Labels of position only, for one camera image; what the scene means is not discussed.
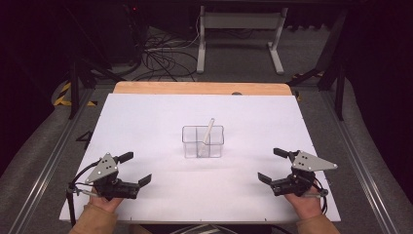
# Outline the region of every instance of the black curtain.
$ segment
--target black curtain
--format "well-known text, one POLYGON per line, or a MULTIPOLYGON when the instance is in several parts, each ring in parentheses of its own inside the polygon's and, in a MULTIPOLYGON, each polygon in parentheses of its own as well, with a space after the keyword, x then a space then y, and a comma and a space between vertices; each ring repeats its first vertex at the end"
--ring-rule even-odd
POLYGON ((68 62, 45 1, 0 2, 0 175, 52 113, 68 62))
POLYGON ((365 125, 413 202, 413 15, 409 6, 400 0, 370 1, 347 22, 343 39, 353 38, 355 45, 347 62, 347 78, 365 125))

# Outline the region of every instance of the clear plastic container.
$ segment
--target clear plastic container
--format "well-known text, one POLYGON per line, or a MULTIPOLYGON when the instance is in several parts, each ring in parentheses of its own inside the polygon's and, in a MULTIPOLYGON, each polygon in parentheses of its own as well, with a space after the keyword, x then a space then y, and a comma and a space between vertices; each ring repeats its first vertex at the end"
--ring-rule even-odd
POLYGON ((184 126, 182 142, 185 158, 220 158, 224 145, 224 127, 212 126, 204 142, 208 126, 184 126))

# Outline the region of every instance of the white paper sheet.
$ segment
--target white paper sheet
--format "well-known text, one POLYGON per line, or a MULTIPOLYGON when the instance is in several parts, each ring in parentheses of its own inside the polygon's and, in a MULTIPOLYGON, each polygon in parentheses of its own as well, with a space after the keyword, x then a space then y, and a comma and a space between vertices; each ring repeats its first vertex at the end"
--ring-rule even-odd
MULTIPOLYGON (((122 181, 137 182, 152 174, 135 200, 125 200, 120 221, 137 223, 265 223, 296 221, 283 196, 274 196, 257 173, 272 179, 291 173, 289 160, 273 148, 316 154, 295 97, 207 95, 109 95, 79 172, 106 152, 132 151, 119 165, 122 181), (224 126, 221 158, 185 159, 182 127, 224 126)), ((84 182, 92 170, 78 181, 84 182)), ((323 172, 317 178, 329 189, 323 172)), ((78 217, 89 197, 75 196, 78 217)), ((340 220, 334 199, 327 216, 340 220)), ((67 202, 60 219, 69 220, 67 202)))

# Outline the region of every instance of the metal bracket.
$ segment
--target metal bracket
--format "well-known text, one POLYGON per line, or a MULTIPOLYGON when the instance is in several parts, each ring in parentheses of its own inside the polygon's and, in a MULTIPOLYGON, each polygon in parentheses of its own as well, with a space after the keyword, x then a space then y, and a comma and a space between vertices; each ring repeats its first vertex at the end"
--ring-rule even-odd
POLYGON ((86 179, 86 183, 92 183, 100 178, 109 176, 117 172, 118 167, 115 160, 113 160, 110 153, 106 153, 106 155, 102 159, 100 159, 99 163, 94 168, 94 171, 86 179))
POLYGON ((300 150, 298 151, 297 156, 295 156, 295 160, 292 163, 292 168, 304 172, 316 172, 335 170, 338 168, 338 166, 337 164, 333 164, 317 156, 300 150))

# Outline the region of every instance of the white stick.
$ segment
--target white stick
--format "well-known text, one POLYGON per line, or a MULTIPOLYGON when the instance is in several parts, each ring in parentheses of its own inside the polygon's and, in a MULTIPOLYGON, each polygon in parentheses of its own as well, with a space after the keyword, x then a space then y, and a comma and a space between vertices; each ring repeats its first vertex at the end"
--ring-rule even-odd
POLYGON ((204 153, 204 151, 205 151, 205 147, 206 147, 206 144, 207 144, 207 138, 210 135, 210 130, 212 129, 213 122, 215 122, 215 119, 211 118, 210 121, 209 121, 209 124, 207 126, 206 133, 204 135, 204 140, 203 140, 203 144, 201 145, 199 155, 202 155, 202 153, 204 153))

